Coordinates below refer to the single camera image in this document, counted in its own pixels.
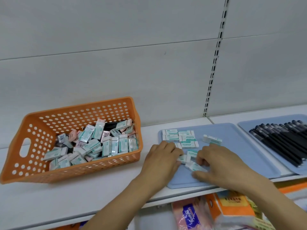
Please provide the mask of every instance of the forearm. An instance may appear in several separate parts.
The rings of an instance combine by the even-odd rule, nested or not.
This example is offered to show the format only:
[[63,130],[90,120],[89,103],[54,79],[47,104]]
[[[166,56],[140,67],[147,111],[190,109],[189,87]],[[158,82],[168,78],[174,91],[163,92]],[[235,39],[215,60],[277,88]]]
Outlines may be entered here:
[[306,229],[305,211],[282,194],[268,179],[262,177],[257,186],[250,186],[244,193],[263,211],[276,230]]
[[146,184],[136,177],[115,199],[99,211],[83,230],[124,230],[137,211],[152,196]]

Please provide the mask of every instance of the basket handle hole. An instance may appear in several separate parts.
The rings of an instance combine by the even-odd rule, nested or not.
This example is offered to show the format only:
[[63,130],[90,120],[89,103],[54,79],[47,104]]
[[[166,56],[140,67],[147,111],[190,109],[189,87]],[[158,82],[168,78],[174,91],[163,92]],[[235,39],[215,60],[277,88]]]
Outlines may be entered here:
[[31,145],[31,140],[29,138],[25,138],[22,142],[22,146],[19,151],[19,155],[21,157],[26,157],[28,155],[30,145]]

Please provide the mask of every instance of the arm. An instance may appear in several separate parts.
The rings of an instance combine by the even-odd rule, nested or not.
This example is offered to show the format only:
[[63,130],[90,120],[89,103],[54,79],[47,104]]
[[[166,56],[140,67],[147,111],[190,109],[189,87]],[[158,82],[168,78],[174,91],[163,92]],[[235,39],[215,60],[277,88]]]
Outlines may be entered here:
[[171,180],[183,151],[174,143],[153,145],[140,174],[126,189],[91,218],[82,230],[125,230],[136,212]]
[[307,213],[280,193],[269,179],[249,168],[235,153],[210,144],[198,152],[196,160],[200,165],[209,165],[210,171],[195,171],[194,178],[248,196],[276,230],[306,229]]

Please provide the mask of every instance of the orange plastic basket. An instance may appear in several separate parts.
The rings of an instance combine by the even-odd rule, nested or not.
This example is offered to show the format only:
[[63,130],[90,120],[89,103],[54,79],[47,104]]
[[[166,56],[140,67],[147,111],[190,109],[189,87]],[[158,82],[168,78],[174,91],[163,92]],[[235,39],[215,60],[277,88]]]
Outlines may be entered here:
[[[63,132],[69,133],[72,129],[80,130],[87,124],[94,124],[98,117],[105,119],[106,122],[133,119],[139,149],[122,155],[49,171],[50,162],[45,162],[43,158],[44,154],[54,147],[56,135]],[[31,145],[28,154],[21,157],[19,152],[25,138],[31,140]],[[24,117],[9,146],[0,182],[2,184],[57,182],[113,166],[136,162],[140,159],[142,149],[141,121],[132,97],[34,112]]]

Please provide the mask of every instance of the light blue tray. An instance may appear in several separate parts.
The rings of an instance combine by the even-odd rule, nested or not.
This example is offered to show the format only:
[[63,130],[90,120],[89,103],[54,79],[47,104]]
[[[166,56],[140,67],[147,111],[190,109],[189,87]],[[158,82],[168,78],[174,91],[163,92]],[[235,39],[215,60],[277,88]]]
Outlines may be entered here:
[[[209,144],[202,141],[203,135],[210,135],[223,140],[222,146],[235,152],[248,166],[267,178],[278,178],[280,171],[270,162],[270,160],[258,150],[257,147],[232,123],[221,123],[203,126],[182,127],[178,130],[193,130],[199,143],[200,150]],[[158,133],[159,142],[162,141],[162,130]],[[199,182],[191,175],[191,171],[184,165],[179,166],[173,179],[167,187],[170,189],[184,188],[192,186],[202,186],[210,184]]]
[[[238,123],[238,125],[246,131],[248,134],[250,134],[248,131],[256,127],[257,125],[260,125],[262,123],[264,124],[284,124],[287,122],[291,122],[292,120],[302,120],[303,122],[307,123],[307,116],[306,115],[285,115],[285,116],[279,116],[279,117],[273,117],[273,118],[266,118],[266,119],[257,119],[257,120],[250,120],[250,121],[244,121]],[[274,152],[272,149],[265,146],[263,143],[261,143],[259,140],[257,140],[252,134],[250,134],[259,144],[261,144],[267,151],[269,151],[276,159],[278,159],[284,166],[286,166],[289,170],[293,171],[296,174],[300,175],[306,175],[307,174],[307,164],[303,164],[301,167],[297,168],[294,165],[292,165],[290,162],[288,162],[286,159],[282,158],[280,155],[278,155],[276,152]]]

